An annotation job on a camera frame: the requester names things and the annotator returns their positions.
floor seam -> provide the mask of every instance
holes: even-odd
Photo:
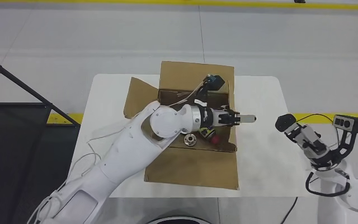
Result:
[[[21,33],[22,29],[23,29],[23,28],[25,27],[25,25],[27,24],[27,22],[28,22],[28,20],[29,20],[29,18],[30,18],[30,16],[31,16],[33,10],[34,10],[33,8],[30,9],[29,15],[27,16],[27,18],[26,18],[25,22],[23,23],[23,25],[22,25],[21,29],[19,30],[19,32],[16,34],[16,37],[14,38],[13,42],[11,43],[11,45],[10,45],[10,47],[9,47],[9,50],[6,52],[4,58],[1,60],[1,63],[0,63],[0,64],[4,63],[7,54],[10,52],[12,46],[14,45],[15,41],[17,40],[17,38],[18,38],[19,34]]]
[[[216,198],[218,200],[218,215],[219,215],[219,224],[222,223],[222,219],[220,218],[220,205],[219,205],[219,198]]]
[[[203,41],[203,39],[202,39],[202,28],[201,28],[200,6],[198,6],[198,9],[199,9],[200,33],[201,33],[202,58],[203,58],[204,63],[205,63],[204,41]]]

cable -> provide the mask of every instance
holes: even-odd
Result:
[[[330,197],[330,198],[332,198],[332,197],[344,195],[344,194],[346,194],[346,193],[350,190],[350,187],[351,187],[350,177],[347,176],[347,177],[346,177],[346,186],[345,186],[345,188],[344,188],[342,191],[340,191],[340,192],[335,192],[335,193],[331,193],[331,194],[324,194],[324,193],[321,193],[321,192],[314,192],[314,191],[312,191],[311,189],[309,189],[309,182],[310,182],[312,176],[313,176],[313,172],[310,172],[309,175],[308,175],[308,177],[307,177],[305,187],[306,187],[306,190],[307,190],[308,192],[310,192],[311,194],[318,195],[318,196],[324,196],[324,197]]]
[[[319,179],[319,178],[313,179],[313,180],[311,180],[309,183],[312,183],[312,182],[314,182],[314,181],[317,180],[317,179]]]
[[[297,122],[300,122],[301,120],[309,118],[310,116],[323,116],[323,117],[327,118],[332,123],[332,126],[335,128],[336,135],[337,135],[337,143],[336,144],[338,144],[338,147],[339,147],[340,146],[340,135],[338,134],[338,129],[333,125],[333,120],[331,118],[329,118],[328,116],[325,116],[324,114],[310,114],[308,116],[305,116],[304,118],[299,119]]]
[[[351,133],[351,132],[350,132],[350,133],[348,133],[346,138],[350,137],[351,135],[352,135],[352,133]],[[328,147],[329,147],[329,148],[331,148],[331,147],[333,147],[333,146],[335,146],[335,145],[337,145],[337,144],[341,144],[341,141],[336,142],[335,144],[332,144],[332,145],[330,145],[330,146],[328,146]]]
[[[80,177],[75,178],[75,179],[69,181],[67,184],[69,184],[69,183],[71,183],[71,182],[73,182],[73,181],[75,181],[75,180],[77,180],[77,179],[83,177],[88,171],[90,171],[90,169],[93,168],[93,167],[96,165],[97,156],[98,156],[98,158],[99,158],[100,160],[102,160],[102,157],[101,157],[98,153],[96,153],[96,151],[95,151],[95,150],[93,149],[93,147],[91,146],[90,141],[92,141],[92,140],[97,140],[97,139],[101,139],[101,138],[106,138],[106,137],[111,136],[111,135],[113,135],[113,134],[117,134],[117,133],[121,132],[122,130],[123,130],[123,128],[121,128],[120,130],[117,130],[117,131],[115,131],[115,132],[113,132],[113,133],[103,134],[103,135],[101,135],[101,136],[96,136],[96,137],[93,137],[93,138],[89,139],[86,143],[88,144],[88,146],[90,147],[90,149],[91,149],[92,152],[91,152],[91,153],[88,153],[88,154],[85,154],[85,155],[82,155],[78,160],[76,160],[76,161],[74,162],[72,168],[70,169],[70,171],[69,171],[69,173],[68,173],[68,176],[70,176],[70,174],[71,174],[72,171],[74,170],[74,167],[76,166],[76,164],[77,164],[78,162],[80,162],[80,160],[82,160],[83,158],[85,158],[86,156],[94,155],[94,156],[95,156],[95,160],[94,160],[93,164],[92,164],[88,169],[86,169],[84,172],[81,173],[81,176],[80,176]],[[48,210],[46,211],[46,214],[45,214],[45,216],[44,216],[44,217],[45,217],[44,219],[46,219],[46,218],[48,217],[49,213],[50,213],[50,210],[51,210],[51,207],[52,207],[52,201],[51,201],[51,200],[52,200],[53,198],[55,198],[55,199],[57,199],[57,200],[59,201],[59,203],[60,203],[59,208],[62,207],[62,201],[61,201],[61,199],[60,199],[60,197],[59,197],[59,196],[60,196],[59,191],[62,189],[62,187],[64,187],[64,186],[66,185],[66,181],[67,181],[67,180],[68,180],[68,178],[61,184],[61,186],[60,186],[58,189],[56,189],[55,191],[53,191],[53,192],[51,193],[51,195],[47,196],[45,199],[42,200],[42,202],[39,204],[39,206],[37,206],[36,209],[34,210],[34,212],[31,214],[30,218],[29,218],[28,221],[27,221],[27,224],[29,224],[29,223],[31,222],[31,220],[32,220],[32,218],[34,217],[34,215],[36,215],[36,217],[35,217],[35,222],[34,222],[34,223],[37,223],[37,222],[40,220],[40,219],[39,219],[39,215],[40,215],[41,210],[46,206],[47,203],[49,203]]]
[[[196,90],[198,90],[200,88],[200,86],[203,84],[204,82],[200,82],[200,84],[184,99],[178,101],[178,102],[175,102],[174,104],[171,104],[169,106],[174,106],[174,105],[177,105],[177,104],[182,104],[183,102],[186,102],[187,99],[194,93],[196,92]]]
[[[292,209],[295,207],[295,205],[297,203],[297,200],[298,200],[298,197],[296,197],[295,202],[293,203],[293,205],[291,206],[290,210],[287,212],[286,216],[284,217],[284,219],[282,220],[282,222],[280,224],[284,224],[284,222],[286,221],[287,217],[291,213]]]

dark mat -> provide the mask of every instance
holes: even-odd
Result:
[[[79,127],[46,125],[44,105],[1,107],[0,216],[26,223],[40,202],[66,179]]]

red object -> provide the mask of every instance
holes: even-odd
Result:
[[[218,136],[217,134],[214,135],[214,136],[211,138],[210,142],[211,142],[212,144],[218,144],[218,143],[220,142],[219,136]]]

white cable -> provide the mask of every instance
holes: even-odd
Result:
[[[94,155],[95,157],[98,156],[100,159],[102,159],[101,156],[100,156],[99,154],[95,153],[95,152],[91,152],[91,153],[85,154],[85,155],[81,156],[81,157],[73,164],[73,166],[72,166],[72,168],[71,168],[69,174],[73,171],[75,165],[76,165],[78,162],[80,162],[81,159],[83,159],[83,158],[85,158],[86,156],[89,156],[89,155]],[[30,218],[28,219],[27,224],[30,224],[30,221],[32,220],[32,218],[34,217],[35,214],[36,214],[36,219],[35,219],[35,222],[34,222],[34,223],[37,223],[37,221],[39,221],[40,212],[41,212],[41,210],[45,207],[45,205],[46,205],[47,203],[49,203],[49,209],[48,209],[48,211],[47,211],[46,216],[45,216],[44,219],[46,219],[46,218],[48,217],[48,215],[49,215],[49,213],[50,213],[50,210],[51,210],[51,207],[52,207],[52,201],[51,201],[52,198],[56,198],[56,199],[60,202],[60,207],[59,207],[59,208],[61,208],[61,206],[62,206],[61,203],[62,203],[62,202],[61,202],[61,199],[59,198],[60,193],[59,193],[58,191],[59,191],[63,186],[65,186],[66,181],[67,181],[67,179],[63,182],[63,184],[61,184],[61,186],[60,186],[57,190],[55,190],[54,192],[52,192],[50,196],[47,196],[47,197],[39,204],[39,206],[36,207],[36,209],[34,210],[34,212],[32,213],[32,215],[31,215]]]
[[[348,133],[346,138],[350,137],[351,135],[352,135],[352,133]],[[337,144],[341,144],[341,141],[338,141],[335,144],[332,144],[332,145],[328,146],[328,148],[331,148],[331,147],[333,147],[333,146],[335,146]]]
[[[97,136],[97,137],[93,137],[93,138],[89,139],[86,143],[88,144],[88,146],[90,147],[90,149],[91,149],[92,152],[91,152],[91,153],[88,153],[88,154],[85,154],[85,155],[82,155],[78,160],[76,160],[76,162],[74,162],[72,168],[70,169],[70,171],[69,171],[69,173],[68,173],[68,176],[70,176],[70,174],[72,173],[72,171],[73,171],[75,165],[76,165],[78,162],[80,162],[81,159],[85,158],[86,156],[94,155],[94,156],[95,156],[95,161],[93,162],[93,164],[92,164],[87,170],[85,170],[84,172],[81,173],[81,177],[83,177],[88,171],[90,171],[91,168],[93,168],[93,167],[96,165],[97,156],[98,156],[98,158],[100,158],[100,160],[102,160],[102,157],[101,157],[98,153],[96,153],[96,151],[95,151],[95,150],[93,149],[93,147],[91,146],[90,141],[112,136],[112,135],[114,135],[114,134],[117,134],[117,133],[121,132],[122,130],[123,130],[123,128],[121,128],[120,130],[115,131],[115,132],[113,132],[113,133],[104,134],[104,135],[102,135],[102,136]],[[73,181],[75,181],[75,180],[77,180],[77,179],[79,179],[79,178],[81,178],[81,177],[75,178],[74,180],[69,181],[67,184],[69,184],[70,182],[73,182]],[[41,212],[41,210],[45,207],[45,205],[46,205],[47,203],[49,203],[49,209],[47,210],[46,215],[45,215],[45,218],[43,218],[43,220],[45,220],[45,219],[48,217],[48,215],[49,215],[49,213],[50,213],[50,210],[51,210],[51,207],[52,207],[52,201],[51,201],[52,198],[56,198],[56,199],[59,201],[59,203],[60,203],[59,208],[62,207],[62,201],[61,201],[61,199],[60,199],[60,197],[59,197],[59,196],[60,196],[59,191],[61,190],[61,188],[62,188],[63,186],[65,186],[67,180],[68,180],[68,179],[66,179],[66,180],[61,184],[61,186],[60,186],[57,190],[53,191],[50,196],[48,196],[48,197],[46,197],[45,199],[42,200],[42,202],[39,204],[39,206],[37,206],[36,209],[34,210],[34,212],[31,214],[29,220],[27,221],[27,224],[30,224],[30,221],[32,220],[32,218],[34,217],[35,214],[36,214],[36,219],[35,219],[35,222],[34,222],[34,223],[37,223],[37,221],[39,221],[40,212]]]
[[[194,92],[196,92],[196,90],[197,90],[198,88],[200,88],[200,86],[201,86],[203,83],[204,83],[203,81],[200,82],[200,84],[199,84],[186,98],[184,98],[184,99],[182,99],[182,100],[180,100],[180,101],[178,101],[178,102],[176,102],[176,103],[174,103],[174,104],[171,104],[171,105],[169,105],[169,106],[174,106],[174,105],[182,104],[183,102],[186,102],[187,99],[188,99]]]

